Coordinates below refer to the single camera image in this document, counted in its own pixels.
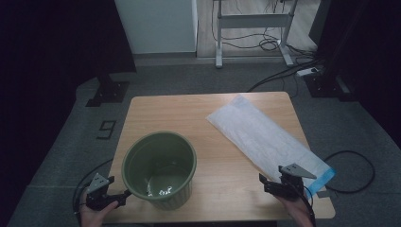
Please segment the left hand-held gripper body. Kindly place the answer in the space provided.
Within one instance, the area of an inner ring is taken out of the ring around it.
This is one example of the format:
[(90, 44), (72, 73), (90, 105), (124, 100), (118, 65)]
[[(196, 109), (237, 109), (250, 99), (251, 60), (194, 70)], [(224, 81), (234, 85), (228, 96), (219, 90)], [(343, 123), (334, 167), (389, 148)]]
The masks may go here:
[(119, 200), (125, 199), (120, 198), (119, 195), (109, 195), (108, 188), (111, 183), (114, 182), (114, 176), (105, 178), (99, 173), (95, 175), (95, 177), (90, 182), (88, 188), (86, 189), (86, 205), (96, 211), (100, 211), (105, 208), (108, 204), (113, 201), (118, 202)]

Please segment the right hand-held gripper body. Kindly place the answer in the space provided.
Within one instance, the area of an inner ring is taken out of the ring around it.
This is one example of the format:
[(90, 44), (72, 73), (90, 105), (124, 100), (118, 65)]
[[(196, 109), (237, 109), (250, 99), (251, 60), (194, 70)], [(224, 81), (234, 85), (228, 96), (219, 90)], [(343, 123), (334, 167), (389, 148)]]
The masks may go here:
[(297, 164), (278, 166), (278, 169), (281, 173), (280, 197), (289, 201), (296, 201), (298, 198), (303, 196), (303, 178), (312, 180), (316, 179), (316, 176), (314, 174)]

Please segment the green plastic bin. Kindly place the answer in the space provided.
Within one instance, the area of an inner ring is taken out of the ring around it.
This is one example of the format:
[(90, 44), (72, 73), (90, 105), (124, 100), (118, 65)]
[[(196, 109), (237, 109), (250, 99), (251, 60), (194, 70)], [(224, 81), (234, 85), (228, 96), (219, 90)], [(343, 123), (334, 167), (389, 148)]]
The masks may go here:
[[(135, 197), (161, 210), (176, 210), (191, 197), (197, 153), (190, 142), (172, 131), (158, 131), (136, 141), (121, 167), (124, 185)], [(164, 197), (149, 197), (148, 187), (172, 186)]]

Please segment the white plastic bag blue edge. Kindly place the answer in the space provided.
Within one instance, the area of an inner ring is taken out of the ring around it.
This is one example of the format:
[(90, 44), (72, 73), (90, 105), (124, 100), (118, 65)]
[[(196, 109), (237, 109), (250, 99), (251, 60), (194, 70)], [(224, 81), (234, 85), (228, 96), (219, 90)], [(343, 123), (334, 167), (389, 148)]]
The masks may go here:
[(274, 182), (280, 182), (278, 166), (296, 164), (316, 176), (304, 179), (304, 186), (315, 195), (336, 175), (331, 166), (242, 95), (206, 119)]

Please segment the person's right hand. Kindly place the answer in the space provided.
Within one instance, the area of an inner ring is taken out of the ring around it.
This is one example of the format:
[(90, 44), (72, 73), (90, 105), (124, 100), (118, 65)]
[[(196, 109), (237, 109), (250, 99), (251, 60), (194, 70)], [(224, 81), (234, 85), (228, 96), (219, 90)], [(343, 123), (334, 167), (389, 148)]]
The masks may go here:
[(276, 196), (276, 199), (284, 205), (288, 214), (297, 223), (298, 227), (312, 227), (308, 210), (301, 200), (288, 201), (278, 196)]

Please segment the person's left hand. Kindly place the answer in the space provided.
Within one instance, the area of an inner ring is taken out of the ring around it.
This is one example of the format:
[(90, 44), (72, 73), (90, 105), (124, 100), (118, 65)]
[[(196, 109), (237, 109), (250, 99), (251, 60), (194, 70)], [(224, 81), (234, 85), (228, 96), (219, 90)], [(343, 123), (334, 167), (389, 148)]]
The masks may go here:
[(118, 206), (117, 201), (113, 201), (100, 211), (92, 210), (86, 204), (82, 204), (80, 213), (81, 227), (101, 227), (104, 218)]

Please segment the shiny small scraps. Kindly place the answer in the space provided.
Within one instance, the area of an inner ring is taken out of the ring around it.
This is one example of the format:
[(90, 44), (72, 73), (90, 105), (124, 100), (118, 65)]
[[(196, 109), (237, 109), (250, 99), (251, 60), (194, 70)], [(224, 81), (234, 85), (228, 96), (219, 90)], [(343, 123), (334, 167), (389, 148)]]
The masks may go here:
[(164, 197), (164, 196), (168, 196), (169, 194), (172, 193), (172, 186), (167, 186), (164, 188), (155, 188), (155, 187), (151, 187), (149, 186), (147, 189), (147, 195), (149, 197)]

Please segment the black stand base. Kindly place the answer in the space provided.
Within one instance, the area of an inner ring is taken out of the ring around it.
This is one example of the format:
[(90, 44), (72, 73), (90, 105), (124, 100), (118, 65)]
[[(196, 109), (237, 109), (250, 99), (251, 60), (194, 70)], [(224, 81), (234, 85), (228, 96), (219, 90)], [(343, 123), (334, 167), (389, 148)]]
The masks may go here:
[(329, 79), (324, 76), (304, 77), (307, 89), (312, 97), (337, 98), (342, 102), (357, 101), (347, 84), (340, 78)]
[(99, 107), (103, 103), (121, 103), (127, 93), (128, 81), (114, 81), (108, 74), (97, 77), (99, 86), (93, 98), (86, 103), (87, 107)]

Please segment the white power strip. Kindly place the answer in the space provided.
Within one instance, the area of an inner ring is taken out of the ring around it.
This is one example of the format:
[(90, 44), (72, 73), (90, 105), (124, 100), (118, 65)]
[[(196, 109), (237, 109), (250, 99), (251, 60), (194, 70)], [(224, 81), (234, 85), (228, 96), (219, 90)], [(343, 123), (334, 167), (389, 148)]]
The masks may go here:
[(311, 67), (311, 68), (306, 68), (306, 69), (297, 71), (296, 76), (304, 77), (304, 76), (316, 74), (318, 72), (319, 72), (319, 70), (316, 67)]

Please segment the black curtain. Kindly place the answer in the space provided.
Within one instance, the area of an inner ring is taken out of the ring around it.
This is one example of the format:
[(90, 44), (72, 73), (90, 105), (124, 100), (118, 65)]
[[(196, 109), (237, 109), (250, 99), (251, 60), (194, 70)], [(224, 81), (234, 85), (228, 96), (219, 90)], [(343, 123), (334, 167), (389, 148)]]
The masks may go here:
[(401, 148), (401, 0), (329, 0), (318, 50), (327, 70)]
[(134, 69), (114, 0), (0, 0), (0, 177), (36, 170), (80, 84)]

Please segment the white metal desk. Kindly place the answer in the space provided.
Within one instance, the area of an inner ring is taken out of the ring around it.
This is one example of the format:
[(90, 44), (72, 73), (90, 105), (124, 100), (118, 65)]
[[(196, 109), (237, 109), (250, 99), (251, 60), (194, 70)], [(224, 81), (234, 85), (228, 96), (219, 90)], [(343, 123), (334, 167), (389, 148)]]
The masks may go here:
[(281, 38), (277, 41), (278, 48), (287, 66), (293, 66), (294, 62), (289, 54), (288, 34), (295, 15), (295, 9), (298, 0), (293, 0), (288, 13), (266, 13), (266, 14), (227, 14), (222, 13), (222, 0), (213, 0), (218, 2), (217, 16), (217, 42), (215, 66), (221, 68), (223, 65), (222, 58), (222, 38), (221, 31), (226, 28), (282, 28), (284, 30)]

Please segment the black upright panel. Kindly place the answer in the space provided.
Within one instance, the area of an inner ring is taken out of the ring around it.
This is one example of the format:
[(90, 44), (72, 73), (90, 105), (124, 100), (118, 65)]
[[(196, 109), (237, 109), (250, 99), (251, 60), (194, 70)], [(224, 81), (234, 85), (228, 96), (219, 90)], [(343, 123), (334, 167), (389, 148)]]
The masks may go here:
[(325, 21), (330, 9), (330, 4), (331, 0), (320, 0), (319, 7), (317, 9), (315, 18), (312, 22), (312, 26), (308, 34), (309, 38), (316, 46), (320, 46)]

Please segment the white cabinet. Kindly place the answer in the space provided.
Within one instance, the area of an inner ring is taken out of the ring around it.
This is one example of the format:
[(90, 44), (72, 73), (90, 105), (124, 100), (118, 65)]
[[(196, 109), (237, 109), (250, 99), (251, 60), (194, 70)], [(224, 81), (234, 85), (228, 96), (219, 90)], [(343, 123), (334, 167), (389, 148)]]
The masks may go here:
[(195, 53), (197, 0), (114, 0), (133, 54)]

